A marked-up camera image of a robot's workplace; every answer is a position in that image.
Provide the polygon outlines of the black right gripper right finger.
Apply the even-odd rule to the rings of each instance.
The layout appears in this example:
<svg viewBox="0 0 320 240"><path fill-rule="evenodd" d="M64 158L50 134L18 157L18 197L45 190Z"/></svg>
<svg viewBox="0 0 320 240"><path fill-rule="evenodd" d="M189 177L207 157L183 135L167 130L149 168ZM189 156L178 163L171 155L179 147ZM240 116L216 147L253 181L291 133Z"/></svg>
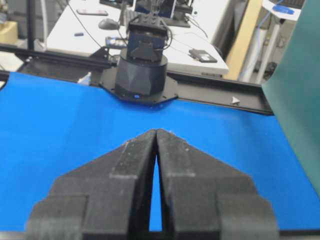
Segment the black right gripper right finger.
<svg viewBox="0 0 320 240"><path fill-rule="evenodd" d="M271 204L253 179L158 129L163 221L176 240L277 240Z"/></svg>

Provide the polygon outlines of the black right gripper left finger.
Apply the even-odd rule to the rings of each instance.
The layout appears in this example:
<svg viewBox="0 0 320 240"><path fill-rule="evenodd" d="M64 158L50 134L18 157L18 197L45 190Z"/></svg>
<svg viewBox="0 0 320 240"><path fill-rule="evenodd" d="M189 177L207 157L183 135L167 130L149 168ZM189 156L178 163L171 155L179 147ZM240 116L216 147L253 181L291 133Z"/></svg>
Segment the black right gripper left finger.
<svg viewBox="0 0 320 240"><path fill-rule="evenodd" d="M136 239L149 229L155 158L151 129L61 175L34 205L26 239Z"/></svg>

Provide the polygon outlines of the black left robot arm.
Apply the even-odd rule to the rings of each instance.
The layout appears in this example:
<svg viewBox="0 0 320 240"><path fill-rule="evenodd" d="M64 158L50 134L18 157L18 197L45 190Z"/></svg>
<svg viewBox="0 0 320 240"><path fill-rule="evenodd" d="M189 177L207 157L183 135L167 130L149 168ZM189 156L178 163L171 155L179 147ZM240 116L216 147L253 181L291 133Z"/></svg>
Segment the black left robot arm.
<svg viewBox="0 0 320 240"><path fill-rule="evenodd" d="M163 92L166 28L158 17L141 14L128 22L114 92L131 100ZM147 231L154 165L154 129L66 174L32 209L28 240L128 240Z"/></svg>

